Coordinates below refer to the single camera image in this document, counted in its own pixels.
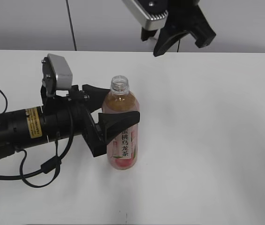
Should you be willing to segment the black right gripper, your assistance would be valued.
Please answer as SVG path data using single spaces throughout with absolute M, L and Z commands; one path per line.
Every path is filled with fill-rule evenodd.
M 191 34 L 195 45 L 203 48 L 213 41 L 216 33 L 199 7 L 198 0 L 168 0 L 168 17 L 160 30 L 153 55 L 164 55 L 177 41 Z

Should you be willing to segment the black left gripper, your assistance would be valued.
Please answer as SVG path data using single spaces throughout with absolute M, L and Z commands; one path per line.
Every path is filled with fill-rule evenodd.
M 97 125 L 91 113 L 100 109 L 110 89 L 88 84 L 73 85 L 64 97 L 47 97 L 41 87 L 40 123 L 42 133 L 52 142 L 59 133 L 60 139 L 82 135 L 94 157 L 106 154 L 108 145 L 116 136 L 140 122 L 140 112 L 99 113 Z

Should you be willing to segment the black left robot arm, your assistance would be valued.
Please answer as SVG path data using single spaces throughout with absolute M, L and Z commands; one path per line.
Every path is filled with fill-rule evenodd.
M 71 134 L 82 135 L 94 157 L 106 154 L 118 134 L 140 121 L 140 112 L 130 110 L 99 113 L 95 123 L 91 114 L 102 107 L 108 94 L 108 89 L 85 84 L 81 90 L 72 86 L 64 97 L 47 97 L 42 87 L 42 106 L 0 114 L 0 159 Z

